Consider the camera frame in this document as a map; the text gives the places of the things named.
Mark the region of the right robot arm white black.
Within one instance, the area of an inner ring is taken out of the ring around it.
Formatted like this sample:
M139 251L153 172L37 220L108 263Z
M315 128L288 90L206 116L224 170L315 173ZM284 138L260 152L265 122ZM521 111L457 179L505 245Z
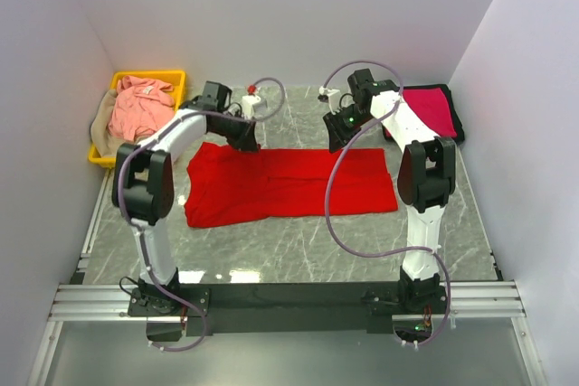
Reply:
M419 118L402 84L377 81L368 69L354 71L347 81L353 99L347 107L338 89L319 89L319 99L329 106L323 117L328 148L343 162L353 143L374 125L381 125L400 148L397 191L407 211L407 241L396 294L404 311L416 313L446 299L438 251L441 219L455 190L456 146Z

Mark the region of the red t-shirt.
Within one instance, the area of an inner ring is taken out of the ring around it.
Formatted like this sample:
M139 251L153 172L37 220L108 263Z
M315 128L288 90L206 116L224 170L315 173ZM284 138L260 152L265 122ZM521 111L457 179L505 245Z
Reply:
M244 153L204 142L187 167L189 227L208 229L270 217L395 212L398 202L384 150L351 149L345 160L325 149Z

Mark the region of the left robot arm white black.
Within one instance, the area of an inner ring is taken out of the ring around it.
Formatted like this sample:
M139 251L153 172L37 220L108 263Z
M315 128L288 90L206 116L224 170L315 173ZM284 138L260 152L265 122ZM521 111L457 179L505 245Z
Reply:
M117 152L112 201L133 232L140 263L131 301L160 315L173 314L185 300L166 226L175 200L175 160L208 133L224 137L236 150L258 150L255 118L267 103L254 87L239 102L231 95L227 86L207 81L202 94L182 103L153 136L123 144Z

